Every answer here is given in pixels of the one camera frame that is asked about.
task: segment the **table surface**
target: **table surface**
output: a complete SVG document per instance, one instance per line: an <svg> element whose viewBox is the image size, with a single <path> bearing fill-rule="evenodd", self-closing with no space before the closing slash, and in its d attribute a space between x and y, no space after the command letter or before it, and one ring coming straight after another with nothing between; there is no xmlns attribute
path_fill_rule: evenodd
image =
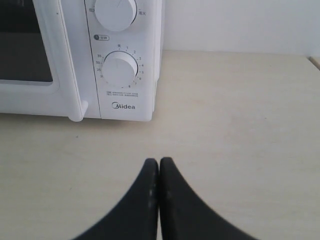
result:
<svg viewBox="0 0 320 240"><path fill-rule="evenodd" d="M72 239L170 156L242 230L317 240L319 106L303 56L165 51L150 122L0 114L0 239Z"/></svg>

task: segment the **microwave oven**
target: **microwave oven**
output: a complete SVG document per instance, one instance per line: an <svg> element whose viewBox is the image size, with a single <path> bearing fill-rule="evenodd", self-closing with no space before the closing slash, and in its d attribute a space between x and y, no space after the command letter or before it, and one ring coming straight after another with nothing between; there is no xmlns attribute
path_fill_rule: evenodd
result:
<svg viewBox="0 0 320 240"><path fill-rule="evenodd" d="M165 0L0 0L0 113L150 121Z"/></svg>

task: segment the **knob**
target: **knob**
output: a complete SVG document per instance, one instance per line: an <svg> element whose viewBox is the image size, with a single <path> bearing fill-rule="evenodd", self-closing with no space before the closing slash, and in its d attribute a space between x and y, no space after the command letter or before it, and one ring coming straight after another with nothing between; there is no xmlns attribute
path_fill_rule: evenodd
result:
<svg viewBox="0 0 320 240"><path fill-rule="evenodd" d="M125 88L130 86L137 73L138 64L136 60L124 51L114 51L104 59L103 78L114 87Z"/></svg>
<svg viewBox="0 0 320 240"><path fill-rule="evenodd" d="M120 32L135 20L137 4L135 0L96 0L94 11L104 28Z"/></svg>

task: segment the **timer dial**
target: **timer dial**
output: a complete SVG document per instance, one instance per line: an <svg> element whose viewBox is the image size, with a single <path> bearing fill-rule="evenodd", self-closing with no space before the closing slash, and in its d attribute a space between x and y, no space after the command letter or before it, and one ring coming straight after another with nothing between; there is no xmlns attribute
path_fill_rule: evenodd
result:
<svg viewBox="0 0 320 240"><path fill-rule="evenodd" d="M94 11L104 28L120 32L135 20L137 4L135 0L96 0Z"/></svg>
<svg viewBox="0 0 320 240"><path fill-rule="evenodd" d="M114 87L125 88L130 86L137 73L138 64L136 60L124 51L114 51L104 59L103 78Z"/></svg>

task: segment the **black curved object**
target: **black curved object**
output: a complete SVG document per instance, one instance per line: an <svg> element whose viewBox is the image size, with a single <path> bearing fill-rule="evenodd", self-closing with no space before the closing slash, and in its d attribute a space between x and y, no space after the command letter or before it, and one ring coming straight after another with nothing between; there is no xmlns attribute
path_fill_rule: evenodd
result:
<svg viewBox="0 0 320 240"><path fill-rule="evenodd" d="M255 240L208 207L170 157L160 162L159 205L163 240Z"/></svg>
<svg viewBox="0 0 320 240"><path fill-rule="evenodd" d="M156 160L149 158L119 203L74 240L156 240L158 225Z"/></svg>

